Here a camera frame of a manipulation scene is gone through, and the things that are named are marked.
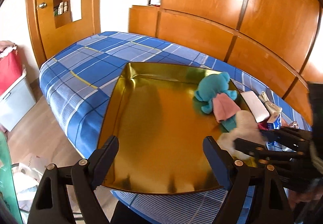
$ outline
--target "folded towel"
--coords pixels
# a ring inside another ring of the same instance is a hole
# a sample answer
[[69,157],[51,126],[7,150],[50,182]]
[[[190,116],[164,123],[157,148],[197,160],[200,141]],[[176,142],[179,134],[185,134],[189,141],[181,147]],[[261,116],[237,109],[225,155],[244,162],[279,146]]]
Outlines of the folded towel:
[[212,99],[212,102],[213,113],[218,123],[220,123],[221,120],[229,119],[241,110],[240,107],[224,93],[217,94],[216,97]]
[[272,115],[273,113],[280,113],[283,110],[281,107],[270,102],[268,96],[264,91],[261,92],[258,98],[260,99],[260,101],[262,101],[270,115]]
[[247,103],[257,123],[269,118],[269,112],[253,91],[242,92],[241,96]]

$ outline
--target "white box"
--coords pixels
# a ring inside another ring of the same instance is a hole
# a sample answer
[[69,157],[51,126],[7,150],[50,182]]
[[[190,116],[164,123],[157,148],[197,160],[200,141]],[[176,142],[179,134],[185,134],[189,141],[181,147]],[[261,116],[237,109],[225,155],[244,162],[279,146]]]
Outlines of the white box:
[[262,122],[270,117],[270,114],[265,108],[264,104],[253,91],[242,92],[241,96],[247,103],[257,123]]
[[26,74],[24,69],[22,76],[0,95],[0,123],[8,131],[36,104]]

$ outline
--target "wooden floor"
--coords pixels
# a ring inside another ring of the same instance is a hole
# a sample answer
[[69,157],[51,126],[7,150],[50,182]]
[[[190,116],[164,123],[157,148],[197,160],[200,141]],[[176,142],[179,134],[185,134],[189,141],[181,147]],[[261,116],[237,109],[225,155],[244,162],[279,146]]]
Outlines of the wooden floor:
[[[12,163],[18,163],[29,153],[33,153],[47,158],[49,163],[55,163],[58,167],[75,164],[81,156],[66,138],[46,99],[40,97],[39,92],[35,92],[35,96],[40,98],[39,101],[8,134]],[[68,187],[68,192],[73,211],[80,212],[71,186]],[[98,187],[95,194],[110,220],[117,199],[105,187]]]

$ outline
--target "wooden door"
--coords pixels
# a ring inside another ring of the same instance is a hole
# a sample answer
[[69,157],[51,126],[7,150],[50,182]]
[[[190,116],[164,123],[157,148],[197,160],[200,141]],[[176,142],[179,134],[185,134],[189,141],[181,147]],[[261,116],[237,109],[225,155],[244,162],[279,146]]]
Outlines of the wooden door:
[[[68,2],[68,11],[54,16],[54,7]],[[99,0],[81,0],[81,19],[72,22],[70,0],[36,0],[40,37],[47,59],[76,41],[100,32]]]

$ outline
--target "pink cloth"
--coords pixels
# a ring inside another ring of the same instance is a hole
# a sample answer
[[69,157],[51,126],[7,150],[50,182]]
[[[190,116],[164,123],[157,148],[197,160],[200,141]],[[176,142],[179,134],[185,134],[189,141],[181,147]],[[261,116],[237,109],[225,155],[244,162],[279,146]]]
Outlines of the pink cloth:
[[218,123],[221,120],[229,119],[241,110],[240,107],[238,107],[237,104],[224,93],[217,94],[216,97],[213,98],[212,102],[213,113]]

